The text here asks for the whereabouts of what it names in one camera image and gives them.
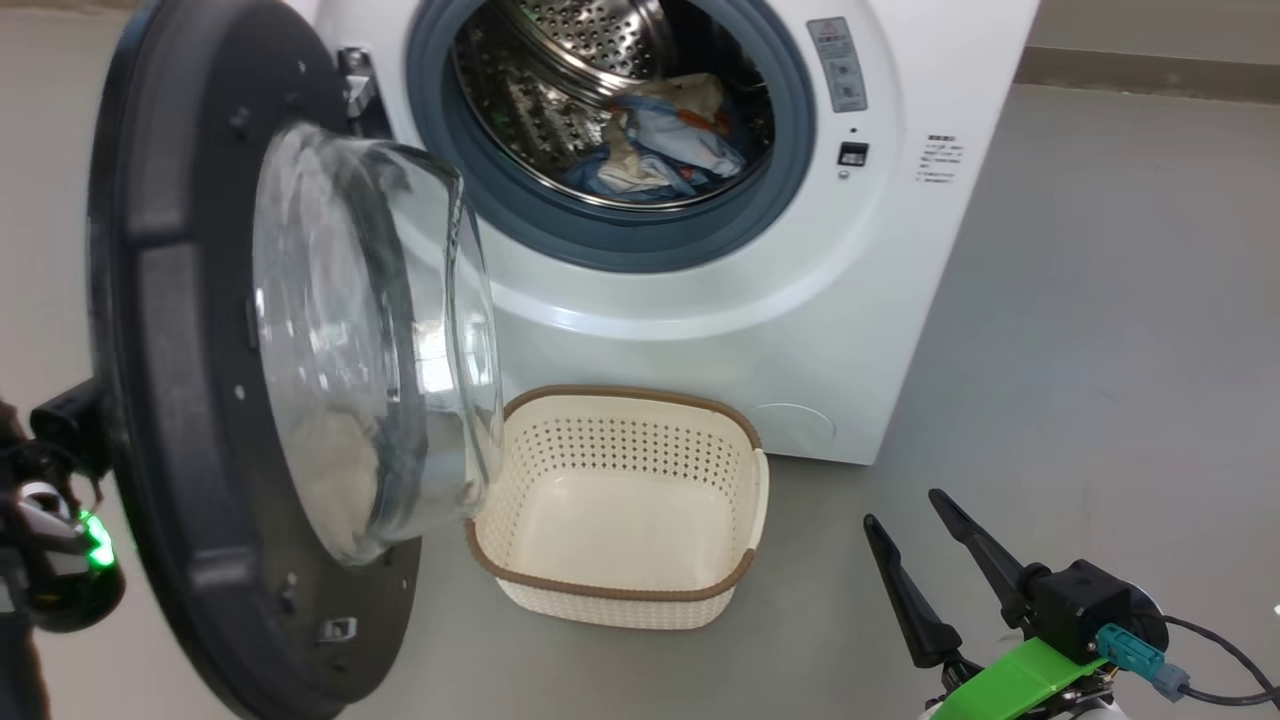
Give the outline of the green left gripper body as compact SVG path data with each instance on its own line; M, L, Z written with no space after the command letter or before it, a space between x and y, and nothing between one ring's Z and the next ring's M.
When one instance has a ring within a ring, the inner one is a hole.
M82 632L110 615L125 578L102 520L55 486L15 495L15 606L40 629Z

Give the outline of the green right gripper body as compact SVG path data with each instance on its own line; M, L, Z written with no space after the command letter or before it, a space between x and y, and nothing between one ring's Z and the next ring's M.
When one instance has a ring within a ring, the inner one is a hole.
M1073 700L1062 698L1070 685L1105 664L1094 638L1064 653L1066 647L1032 638L988 667L964 657L941 666L947 693L932 706L932 717L1111 719L1114 706L1101 694L1079 691Z

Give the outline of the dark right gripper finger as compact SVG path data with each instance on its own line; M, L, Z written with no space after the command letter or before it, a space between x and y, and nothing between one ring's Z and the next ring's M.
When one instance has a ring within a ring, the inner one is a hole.
M960 664L963 641L959 633L938 618L902 568L901 553L890 533L874 515L864 516L863 528L914 666Z
M965 546L1000 602L1000 615L1010 629L1030 630L1029 606L1020 592L1023 565L973 520L945 491L933 488L928 498L951 537Z

